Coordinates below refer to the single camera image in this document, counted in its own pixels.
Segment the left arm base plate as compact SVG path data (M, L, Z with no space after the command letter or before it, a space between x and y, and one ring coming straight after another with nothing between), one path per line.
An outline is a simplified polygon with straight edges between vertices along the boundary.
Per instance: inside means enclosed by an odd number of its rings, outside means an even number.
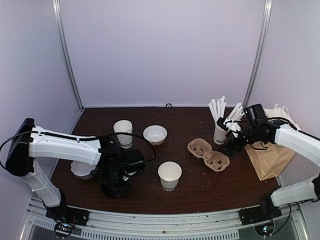
M90 215L88 210L69 206L46 206L45 209L46 217L51 218L56 222L63 222L84 227L87 225Z

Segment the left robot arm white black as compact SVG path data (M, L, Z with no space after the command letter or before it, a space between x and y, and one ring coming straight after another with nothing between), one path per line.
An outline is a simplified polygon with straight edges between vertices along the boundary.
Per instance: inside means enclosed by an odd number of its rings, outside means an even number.
M70 160L78 177L97 175L100 188L109 198L119 198L130 188L128 152L111 136L76 136L52 132L26 118L14 136L5 164L11 175L21 177L42 200L47 214L61 222L72 218L66 195L42 171L38 158Z

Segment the brown pulp cup carrier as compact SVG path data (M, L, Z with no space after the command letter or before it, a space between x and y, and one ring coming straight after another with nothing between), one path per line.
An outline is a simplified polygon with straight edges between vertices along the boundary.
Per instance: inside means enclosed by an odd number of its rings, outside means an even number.
M219 151L213 151L212 146L202 138L196 138L187 145L188 151L215 173L224 171L230 165L230 159Z

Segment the white paper coffee cup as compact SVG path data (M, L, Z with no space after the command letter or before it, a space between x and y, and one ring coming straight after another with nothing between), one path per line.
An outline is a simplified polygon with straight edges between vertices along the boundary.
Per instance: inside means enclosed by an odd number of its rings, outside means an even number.
M178 185L182 175L182 168L176 162L166 161L158 167L157 173L162 188L167 192L171 192Z

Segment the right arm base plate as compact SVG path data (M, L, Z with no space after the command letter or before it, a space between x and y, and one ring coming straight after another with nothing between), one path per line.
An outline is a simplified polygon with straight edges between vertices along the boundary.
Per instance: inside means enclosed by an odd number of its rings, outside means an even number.
M269 204L262 201L259 206L240 209L238 214L241 224L245 226L280 217L282 211L272 203Z

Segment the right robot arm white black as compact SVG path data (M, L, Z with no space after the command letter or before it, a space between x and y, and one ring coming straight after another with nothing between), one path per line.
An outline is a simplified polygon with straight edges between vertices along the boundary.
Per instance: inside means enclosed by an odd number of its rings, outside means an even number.
M234 157L246 145L256 142L271 143L298 153L316 166L320 165L319 138L299 130L284 117L267 117L260 103L245 108L244 114L249 124L245 129L235 129L236 121L226 118L218 119L218 126L228 132L228 139L219 148L219 152L228 157ZM256 216L259 220L266 221L276 212L277 207L304 201L316 202L319 199L320 177L314 176L264 195L256 210Z

